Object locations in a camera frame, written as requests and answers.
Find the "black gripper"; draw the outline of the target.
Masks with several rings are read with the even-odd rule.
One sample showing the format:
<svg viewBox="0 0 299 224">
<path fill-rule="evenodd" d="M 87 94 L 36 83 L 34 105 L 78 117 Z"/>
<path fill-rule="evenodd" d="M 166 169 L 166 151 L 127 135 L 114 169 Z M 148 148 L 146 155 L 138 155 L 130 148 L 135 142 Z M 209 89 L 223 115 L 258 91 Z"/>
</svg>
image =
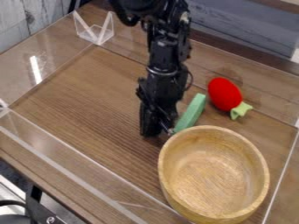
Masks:
<svg viewBox="0 0 299 224">
<path fill-rule="evenodd" d="M 140 103 L 140 135 L 156 137 L 162 132 L 171 135 L 178 119 L 176 103 L 183 98 L 189 68 L 181 66 L 175 73 L 150 72 L 138 79 L 136 95 Z"/>
</svg>

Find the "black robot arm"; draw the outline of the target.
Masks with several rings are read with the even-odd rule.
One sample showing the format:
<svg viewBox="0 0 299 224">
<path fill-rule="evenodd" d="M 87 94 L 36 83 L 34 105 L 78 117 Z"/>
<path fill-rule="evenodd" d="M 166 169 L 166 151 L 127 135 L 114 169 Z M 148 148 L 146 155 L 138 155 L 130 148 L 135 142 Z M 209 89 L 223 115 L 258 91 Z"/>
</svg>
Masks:
<svg viewBox="0 0 299 224">
<path fill-rule="evenodd" d="M 193 75 L 185 61 L 191 57 L 193 15 L 186 0 L 108 0 L 122 23 L 147 32 L 147 76 L 138 79 L 140 135 L 155 137 L 174 127 L 178 101 Z"/>
</svg>

